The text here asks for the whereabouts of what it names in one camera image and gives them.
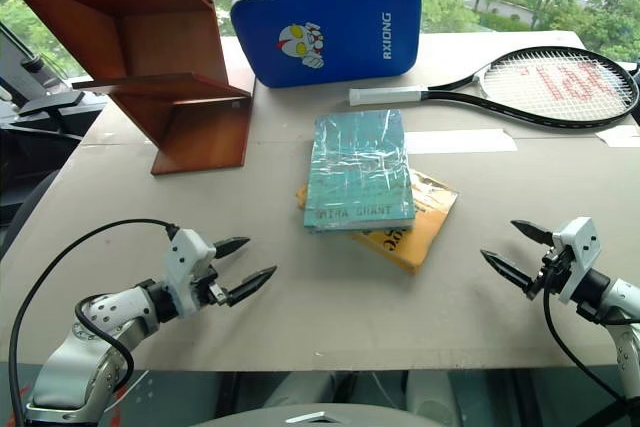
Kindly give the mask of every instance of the racket handle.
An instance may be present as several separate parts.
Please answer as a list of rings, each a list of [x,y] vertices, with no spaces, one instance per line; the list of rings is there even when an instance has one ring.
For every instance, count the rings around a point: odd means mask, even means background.
[[[395,104],[398,102],[418,102],[422,87],[391,87],[380,89],[349,89],[349,105]]]

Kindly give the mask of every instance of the white paper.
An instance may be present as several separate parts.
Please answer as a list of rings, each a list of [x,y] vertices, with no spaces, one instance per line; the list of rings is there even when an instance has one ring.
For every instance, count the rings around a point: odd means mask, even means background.
[[[640,128],[637,125],[618,125],[596,135],[609,147],[640,147]]]
[[[513,138],[502,129],[441,130],[405,132],[409,154],[449,154],[461,152],[513,152]]]

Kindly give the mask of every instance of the table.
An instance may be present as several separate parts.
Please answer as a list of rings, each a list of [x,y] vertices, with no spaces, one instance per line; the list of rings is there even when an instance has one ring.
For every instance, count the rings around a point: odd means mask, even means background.
[[[593,132],[521,124],[444,102],[403,109],[405,130],[500,128],[516,152],[411,155],[413,168],[460,197],[412,276],[341,234],[302,227],[296,190],[306,181],[313,121],[348,110],[347,89],[438,84],[497,55],[530,45],[581,46],[570,32],[430,34],[418,64],[394,78],[255,88],[243,168],[153,177],[156,149],[113,105],[105,109],[46,193],[3,261],[0,360],[13,314],[48,262],[106,222],[146,216],[195,228],[218,240],[252,241],[218,264],[234,286],[257,269],[278,271],[258,294],[161,327],[135,351],[137,367],[166,370],[488,368],[569,365],[531,303],[483,261],[501,252],[530,275],[544,248],[508,221],[556,228],[581,215],[596,222],[604,251],[598,268],[640,284],[640,149],[611,148]],[[233,45],[227,45],[227,52]],[[232,54],[234,68],[240,56]],[[74,303],[163,276],[164,232],[124,226],[71,253],[44,284],[23,323],[20,361],[42,363],[66,336]],[[604,329],[553,302],[557,327],[588,364],[615,360]]]

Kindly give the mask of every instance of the plastic wrap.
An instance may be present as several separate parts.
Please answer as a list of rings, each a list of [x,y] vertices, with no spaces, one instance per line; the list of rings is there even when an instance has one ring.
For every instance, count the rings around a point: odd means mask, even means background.
[[[316,231],[410,227],[415,217],[399,110],[318,117],[304,225]]]

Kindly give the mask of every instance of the racket strings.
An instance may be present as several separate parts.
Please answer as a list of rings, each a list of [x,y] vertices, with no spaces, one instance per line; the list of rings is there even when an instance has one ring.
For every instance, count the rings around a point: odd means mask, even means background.
[[[518,53],[492,64],[480,82],[495,102],[563,120],[614,117],[635,101],[616,70],[574,52]]]

